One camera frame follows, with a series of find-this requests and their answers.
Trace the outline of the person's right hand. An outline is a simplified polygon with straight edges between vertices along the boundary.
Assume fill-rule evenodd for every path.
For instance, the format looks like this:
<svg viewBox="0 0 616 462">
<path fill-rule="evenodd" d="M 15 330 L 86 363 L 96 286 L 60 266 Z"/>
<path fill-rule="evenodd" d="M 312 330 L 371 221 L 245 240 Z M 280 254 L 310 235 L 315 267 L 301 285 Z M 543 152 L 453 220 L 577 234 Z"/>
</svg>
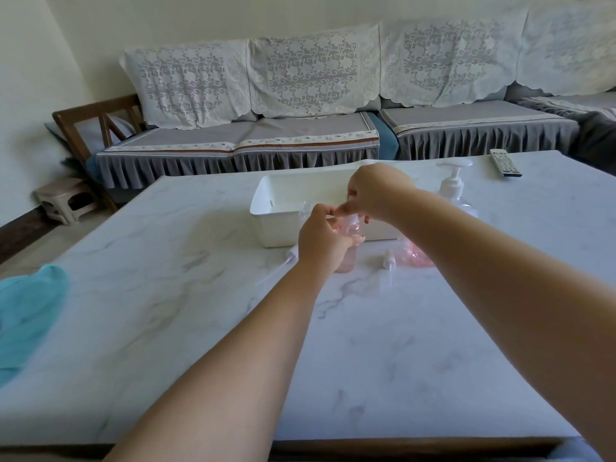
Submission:
<svg viewBox="0 0 616 462">
<path fill-rule="evenodd" d="M 351 180 L 367 180 L 372 186 L 372 220 L 401 230 L 408 227 L 412 209 L 421 193 L 408 175 L 389 164 L 377 163 L 360 167 Z"/>
</svg>

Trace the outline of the person's left hand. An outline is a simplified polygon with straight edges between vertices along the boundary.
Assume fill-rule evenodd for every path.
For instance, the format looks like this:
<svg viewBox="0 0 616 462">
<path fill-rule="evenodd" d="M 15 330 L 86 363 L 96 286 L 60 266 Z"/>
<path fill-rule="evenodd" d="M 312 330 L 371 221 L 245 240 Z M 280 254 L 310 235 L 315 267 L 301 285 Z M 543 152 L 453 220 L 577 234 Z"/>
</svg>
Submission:
<svg viewBox="0 0 616 462">
<path fill-rule="evenodd" d="M 299 232 L 298 264 L 306 271 L 328 277 L 339 267 L 345 252 L 343 235 L 336 233 L 333 206 L 319 203 Z"/>
</svg>

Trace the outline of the small pink liquid bottle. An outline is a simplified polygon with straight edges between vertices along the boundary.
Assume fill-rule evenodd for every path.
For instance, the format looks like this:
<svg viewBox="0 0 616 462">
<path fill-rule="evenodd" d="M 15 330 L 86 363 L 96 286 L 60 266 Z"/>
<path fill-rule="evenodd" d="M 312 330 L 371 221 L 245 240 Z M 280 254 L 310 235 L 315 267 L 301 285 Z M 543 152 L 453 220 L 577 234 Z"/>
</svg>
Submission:
<svg viewBox="0 0 616 462">
<path fill-rule="evenodd" d="M 336 224 L 336 233 L 339 235 L 348 235 L 353 237 L 361 237 L 360 232 L 360 219 L 357 214 L 339 219 Z M 357 258 L 357 247 L 354 245 L 349 248 L 341 261 L 339 267 L 336 269 L 336 273 L 349 273 L 354 269 Z"/>
</svg>

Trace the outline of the person's left forearm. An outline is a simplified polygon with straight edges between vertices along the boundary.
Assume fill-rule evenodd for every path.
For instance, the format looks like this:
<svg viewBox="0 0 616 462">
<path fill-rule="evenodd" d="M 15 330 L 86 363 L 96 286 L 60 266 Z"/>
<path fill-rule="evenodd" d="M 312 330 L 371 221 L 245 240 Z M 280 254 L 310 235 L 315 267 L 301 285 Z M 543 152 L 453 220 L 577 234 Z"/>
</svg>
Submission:
<svg viewBox="0 0 616 462">
<path fill-rule="evenodd" d="M 335 270 L 299 261 L 104 462 L 267 462 L 315 302 Z"/>
</svg>

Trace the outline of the person's right forearm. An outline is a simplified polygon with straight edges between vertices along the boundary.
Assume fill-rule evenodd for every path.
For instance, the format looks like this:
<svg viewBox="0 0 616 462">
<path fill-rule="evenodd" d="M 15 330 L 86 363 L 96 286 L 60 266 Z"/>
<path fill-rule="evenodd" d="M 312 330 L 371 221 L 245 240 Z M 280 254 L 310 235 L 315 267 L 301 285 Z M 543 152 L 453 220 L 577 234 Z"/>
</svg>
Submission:
<svg viewBox="0 0 616 462">
<path fill-rule="evenodd" d="M 521 376 L 616 462 L 616 289 L 417 189 L 383 220 L 400 229 Z"/>
</svg>

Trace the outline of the small clear empty bottle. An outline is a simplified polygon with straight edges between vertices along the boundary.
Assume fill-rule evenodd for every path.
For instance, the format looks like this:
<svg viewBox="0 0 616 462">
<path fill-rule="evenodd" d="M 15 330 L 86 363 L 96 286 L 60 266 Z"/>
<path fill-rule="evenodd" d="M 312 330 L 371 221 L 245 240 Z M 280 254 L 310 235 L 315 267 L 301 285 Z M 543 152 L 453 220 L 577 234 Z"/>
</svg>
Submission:
<svg viewBox="0 0 616 462">
<path fill-rule="evenodd" d="M 312 211 L 314 209 L 314 207 L 318 205 L 317 202 L 312 202 L 312 201 L 304 201 L 303 202 L 303 206 L 301 207 L 298 217 L 299 217 L 299 231 L 302 230 L 302 228 L 304 227 L 304 224 L 307 222 L 307 220 L 309 219 L 309 217 L 311 217 L 312 215 Z"/>
</svg>

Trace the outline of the white spray nozzle with tube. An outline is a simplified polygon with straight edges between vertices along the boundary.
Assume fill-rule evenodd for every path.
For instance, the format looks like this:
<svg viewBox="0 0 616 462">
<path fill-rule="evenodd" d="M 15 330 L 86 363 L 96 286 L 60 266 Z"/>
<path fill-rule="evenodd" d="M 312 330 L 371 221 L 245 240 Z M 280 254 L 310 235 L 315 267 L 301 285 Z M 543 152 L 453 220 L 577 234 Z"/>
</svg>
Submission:
<svg viewBox="0 0 616 462">
<path fill-rule="evenodd" d="M 267 274 L 263 279 L 258 281 L 255 284 L 256 287 L 264 284 L 266 281 L 268 281 L 269 279 L 274 277 L 279 271 L 281 271 L 281 269 L 286 267 L 288 264 L 296 262 L 298 257 L 299 257 L 298 244 L 295 244 L 292 248 L 288 249 L 288 251 L 287 251 L 287 253 L 285 255 L 284 261 L 278 267 L 274 268 L 273 271 L 271 271 L 269 274 Z"/>
</svg>

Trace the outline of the white plastic storage tray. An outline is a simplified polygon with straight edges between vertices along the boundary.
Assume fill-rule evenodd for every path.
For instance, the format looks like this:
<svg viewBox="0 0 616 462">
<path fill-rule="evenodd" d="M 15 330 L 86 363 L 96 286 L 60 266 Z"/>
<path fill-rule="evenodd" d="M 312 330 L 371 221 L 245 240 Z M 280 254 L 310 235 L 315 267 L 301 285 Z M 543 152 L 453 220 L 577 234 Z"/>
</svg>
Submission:
<svg viewBox="0 0 616 462">
<path fill-rule="evenodd" d="M 277 170 L 261 178 L 252 197 L 250 215 L 256 236 L 264 248 L 296 244 L 301 225 L 299 214 L 306 205 L 323 203 L 337 207 L 347 200 L 349 179 L 359 161 L 331 167 Z"/>
</svg>

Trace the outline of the clear pump bottle pink liquid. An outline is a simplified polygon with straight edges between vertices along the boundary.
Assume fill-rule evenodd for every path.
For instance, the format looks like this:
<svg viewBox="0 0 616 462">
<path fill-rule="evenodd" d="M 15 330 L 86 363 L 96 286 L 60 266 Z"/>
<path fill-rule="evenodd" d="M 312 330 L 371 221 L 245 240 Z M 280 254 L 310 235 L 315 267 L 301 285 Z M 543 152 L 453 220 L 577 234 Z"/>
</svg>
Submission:
<svg viewBox="0 0 616 462">
<path fill-rule="evenodd" d="M 472 166 L 473 163 L 467 158 L 445 159 L 436 163 L 438 167 L 447 167 L 451 170 L 451 175 L 444 178 L 437 194 L 447 200 L 452 206 L 463 210 L 472 217 L 479 217 L 477 210 L 463 198 L 465 184 L 460 171 L 463 168 Z M 425 253 L 408 238 L 401 236 L 398 239 L 398 247 L 392 252 L 392 258 L 397 265 L 404 265 L 417 268 L 433 268 L 434 263 Z"/>
</svg>

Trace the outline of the grey skirted seat cover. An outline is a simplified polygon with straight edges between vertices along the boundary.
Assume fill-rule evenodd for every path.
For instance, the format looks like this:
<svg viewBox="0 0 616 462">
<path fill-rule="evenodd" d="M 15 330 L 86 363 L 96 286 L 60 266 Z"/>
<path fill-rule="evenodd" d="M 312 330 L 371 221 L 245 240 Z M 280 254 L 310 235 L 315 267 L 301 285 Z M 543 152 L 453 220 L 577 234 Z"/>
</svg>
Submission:
<svg viewBox="0 0 616 462">
<path fill-rule="evenodd" d="M 378 159 L 369 113 L 260 118 L 209 128 L 152 129 L 96 154 L 109 189 L 140 190 L 161 177 L 328 167 Z"/>
<path fill-rule="evenodd" d="M 397 139 L 399 161 L 481 156 L 491 149 L 567 155 L 580 131 L 574 120 L 499 100 L 445 108 L 383 108 L 378 117 Z"/>
<path fill-rule="evenodd" d="M 616 121 L 616 90 L 590 95 L 559 95 L 524 97 L 512 100 L 515 105 L 534 109 L 541 113 L 559 115 L 579 121 L 589 114 L 598 114 Z"/>
</svg>

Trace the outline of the white lace sofa cover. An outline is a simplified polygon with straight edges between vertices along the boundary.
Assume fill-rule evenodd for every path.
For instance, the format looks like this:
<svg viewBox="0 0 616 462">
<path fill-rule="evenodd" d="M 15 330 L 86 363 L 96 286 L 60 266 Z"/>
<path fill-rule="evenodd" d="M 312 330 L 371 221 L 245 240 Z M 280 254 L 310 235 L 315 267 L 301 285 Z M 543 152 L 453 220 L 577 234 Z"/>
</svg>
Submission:
<svg viewBox="0 0 616 462">
<path fill-rule="evenodd" d="M 290 38 L 250 39 L 251 109 L 269 118 L 347 115 L 380 94 L 377 24 Z"/>
<path fill-rule="evenodd" d="M 528 9 L 493 17 L 385 21 L 380 95 L 403 107 L 473 103 L 514 82 Z"/>
<path fill-rule="evenodd" d="M 251 109 L 247 39 L 130 48 L 121 68 L 147 125 L 191 130 L 257 121 Z"/>
<path fill-rule="evenodd" d="M 516 82 L 551 95 L 590 95 L 616 87 L 616 0 L 530 10 Z"/>
</svg>

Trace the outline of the grey remote control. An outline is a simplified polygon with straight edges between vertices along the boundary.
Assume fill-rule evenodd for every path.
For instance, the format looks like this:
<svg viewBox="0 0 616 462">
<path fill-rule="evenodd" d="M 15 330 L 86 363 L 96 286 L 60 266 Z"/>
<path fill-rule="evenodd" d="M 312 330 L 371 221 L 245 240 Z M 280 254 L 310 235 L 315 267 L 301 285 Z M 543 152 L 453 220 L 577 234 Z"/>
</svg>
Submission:
<svg viewBox="0 0 616 462">
<path fill-rule="evenodd" d="M 503 178 L 521 178 L 522 173 L 505 149 L 494 148 L 489 150 L 489 155 L 497 168 L 498 173 Z"/>
</svg>

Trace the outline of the grey sofa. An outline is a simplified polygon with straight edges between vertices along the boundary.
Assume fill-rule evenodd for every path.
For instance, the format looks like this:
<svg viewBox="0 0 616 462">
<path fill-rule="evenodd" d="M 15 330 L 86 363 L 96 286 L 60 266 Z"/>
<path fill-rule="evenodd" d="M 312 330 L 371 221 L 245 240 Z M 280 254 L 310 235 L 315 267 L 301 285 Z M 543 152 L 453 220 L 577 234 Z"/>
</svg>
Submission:
<svg viewBox="0 0 616 462">
<path fill-rule="evenodd" d="M 135 88 L 119 63 L 127 49 L 214 40 L 290 38 L 363 24 L 380 25 L 385 21 L 493 17 L 506 10 L 527 8 L 529 12 L 582 0 L 535 0 L 531 4 L 529 0 L 46 1 L 70 49 L 76 54 L 86 84 L 96 98 L 103 99 L 55 112 L 46 126 L 66 141 L 76 167 L 90 177 L 105 198 L 111 204 L 120 204 L 146 187 L 140 190 L 107 188 L 100 178 L 96 154 L 139 133 L 158 128 L 146 124 Z M 476 102 L 513 103 L 517 98 L 541 96 L 558 95 L 529 89 L 514 80 L 503 90 Z M 396 159 L 397 139 L 378 117 L 383 108 L 411 107 L 383 99 L 379 94 L 376 100 L 355 113 L 369 113 L 378 128 L 381 139 L 378 159 L 399 161 Z M 567 155 L 616 175 L 616 121 L 589 114 L 576 122 L 580 126 L 579 135 Z"/>
</svg>

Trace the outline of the small beige plastic stool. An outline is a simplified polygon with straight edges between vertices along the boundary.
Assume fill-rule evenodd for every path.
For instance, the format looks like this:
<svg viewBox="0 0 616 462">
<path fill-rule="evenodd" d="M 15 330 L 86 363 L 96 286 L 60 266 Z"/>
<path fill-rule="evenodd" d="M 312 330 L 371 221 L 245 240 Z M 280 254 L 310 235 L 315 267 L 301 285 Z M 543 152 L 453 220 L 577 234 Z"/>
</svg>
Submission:
<svg viewBox="0 0 616 462">
<path fill-rule="evenodd" d="M 78 224 L 83 215 L 101 207 L 98 196 L 83 178 L 61 178 L 33 193 L 46 215 L 63 225 Z"/>
</svg>

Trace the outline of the light blue garment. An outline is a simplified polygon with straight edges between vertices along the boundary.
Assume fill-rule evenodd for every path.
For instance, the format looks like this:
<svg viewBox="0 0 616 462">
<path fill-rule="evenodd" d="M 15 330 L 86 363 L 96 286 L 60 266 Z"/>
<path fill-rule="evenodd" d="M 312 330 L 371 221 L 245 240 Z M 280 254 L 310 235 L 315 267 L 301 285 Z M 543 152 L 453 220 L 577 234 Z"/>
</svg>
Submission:
<svg viewBox="0 0 616 462">
<path fill-rule="evenodd" d="M 604 462 L 598 452 L 582 437 L 565 439 L 548 454 L 546 459 L 558 462 Z"/>
</svg>

